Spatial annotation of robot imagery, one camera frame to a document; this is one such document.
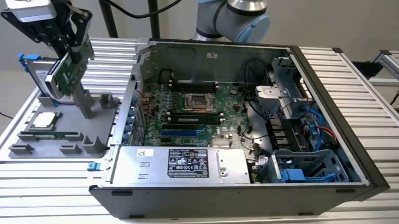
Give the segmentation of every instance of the metal stand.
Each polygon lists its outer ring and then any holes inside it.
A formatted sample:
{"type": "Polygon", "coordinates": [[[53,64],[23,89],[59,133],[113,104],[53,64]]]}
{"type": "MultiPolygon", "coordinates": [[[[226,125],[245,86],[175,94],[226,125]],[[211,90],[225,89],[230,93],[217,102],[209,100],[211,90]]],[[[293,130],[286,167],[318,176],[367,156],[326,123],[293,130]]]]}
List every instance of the metal stand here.
{"type": "Polygon", "coordinates": [[[74,90],[73,97],[74,97],[74,102],[75,102],[77,106],[79,107],[85,118],[91,119],[93,118],[93,109],[91,109],[93,100],[91,100],[91,96],[89,96],[87,94],[83,93],[83,89],[78,86],[74,90]]]}
{"type": "MultiPolygon", "coordinates": [[[[149,11],[154,12],[158,10],[158,0],[149,0],[149,11]]],[[[153,38],[161,38],[161,18],[157,15],[150,17],[150,23],[151,23],[151,33],[153,38]]]]}
{"type": "Polygon", "coordinates": [[[118,30],[117,30],[117,24],[115,24],[115,19],[114,19],[114,14],[113,14],[113,9],[111,5],[99,0],[101,3],[101,8],[102,8],[102,13],[103,13],[103,18],[106,21],[106,26],[109,30],[109,35],[110,37],[118,38],[118,30]]]}

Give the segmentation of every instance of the warning label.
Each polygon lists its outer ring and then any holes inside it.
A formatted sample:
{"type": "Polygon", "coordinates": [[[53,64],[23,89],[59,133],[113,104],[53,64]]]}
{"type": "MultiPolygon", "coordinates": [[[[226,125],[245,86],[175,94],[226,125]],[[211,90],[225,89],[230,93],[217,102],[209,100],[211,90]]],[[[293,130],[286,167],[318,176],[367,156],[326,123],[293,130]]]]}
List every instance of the warning label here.
{"type": "Polygon", "coordinates": [[[210,177],[206,149],[170,149],[169,176],[178,178],[210,177]]]}

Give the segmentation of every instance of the black pcie slot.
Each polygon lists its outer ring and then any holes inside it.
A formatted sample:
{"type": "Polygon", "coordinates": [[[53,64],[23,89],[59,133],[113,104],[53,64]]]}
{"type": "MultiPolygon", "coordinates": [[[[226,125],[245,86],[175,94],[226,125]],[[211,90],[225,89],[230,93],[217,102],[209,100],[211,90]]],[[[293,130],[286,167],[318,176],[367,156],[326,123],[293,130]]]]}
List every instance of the black pcie slot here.
{"type": "Polygon", "coordinates": [[[182,115],[182,116],[219,116],[221,112],[217,113],[198,113],[198,112],[173,112],[171,115],[182,115]]]}
{"type": "Polygon", "coordinates": [[[179,130],[197,130],[198,126],[191,124],[183,124],[183,125],[174,125],[174,124],[166,124],[162,125],[163,129],[179,129],[179,130]]]}
{"type": "Polygon", "coordinates": [[[186,122],[186,121],[171,121],[171,124],[179,124],[179,125],[185,125],[185,124],[191,124],[191,125],[222,125],[221,121],[218,122],[186,122]]]}
{"type": "Polygon", "coordinates": [[[159,146],[170,146],[170,147],[197,147],[198,145],[186,145],[186,144],[161,144],[159,146]]]}

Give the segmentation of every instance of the gray 3d-printed holder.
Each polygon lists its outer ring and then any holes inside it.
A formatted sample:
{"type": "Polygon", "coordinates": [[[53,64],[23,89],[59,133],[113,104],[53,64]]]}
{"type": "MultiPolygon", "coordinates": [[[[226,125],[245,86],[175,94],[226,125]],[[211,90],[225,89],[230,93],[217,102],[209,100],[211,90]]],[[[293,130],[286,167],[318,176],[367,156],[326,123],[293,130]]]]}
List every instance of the gray 3d-printed holder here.
{"type": "Polygon", "coordinates": [[[54,123],[54,132],[74,132],[66,134],[65,139],[38,137],[34,134],[19,134],[18,143],[10,147],[12,159],[28,158],[102,158],[106,153],[111,127],[114,125],[119,98],[111,93],[94,98],[91,110],[94,117],[86,119],[77,105],[59,105],[58,107],[43,105],[27,125],[26,131],[34,131],[30,127],[42,112],[62,113],[63,116],[54,123]]]}

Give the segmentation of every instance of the aluminum extrusion table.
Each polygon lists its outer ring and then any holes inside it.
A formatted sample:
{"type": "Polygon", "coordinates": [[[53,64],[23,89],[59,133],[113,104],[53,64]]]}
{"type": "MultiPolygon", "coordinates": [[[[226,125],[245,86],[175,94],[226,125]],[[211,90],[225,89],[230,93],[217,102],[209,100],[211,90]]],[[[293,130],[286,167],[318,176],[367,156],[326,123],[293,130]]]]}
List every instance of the aluminum extrusion table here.
{"type": "MultiPolygon", "coordinates": [[[[135,39],[94,38],[93,45],[95,60],[82,80],[85,88],[93,95],[106,91],[123,99],[137,59],[135,39]]],[[[302,51],[390,183],[387,192],[365,202],[347,202],[321,216],[119,220],[89,193],[94,179],[103,177],[103,171],[87,171],[93,159],[8,157],[8,147],[39,107],[35,89],[0,136],[0,223],[399,223],[398,113],[345,54],[329,48],[302,51]]]]}

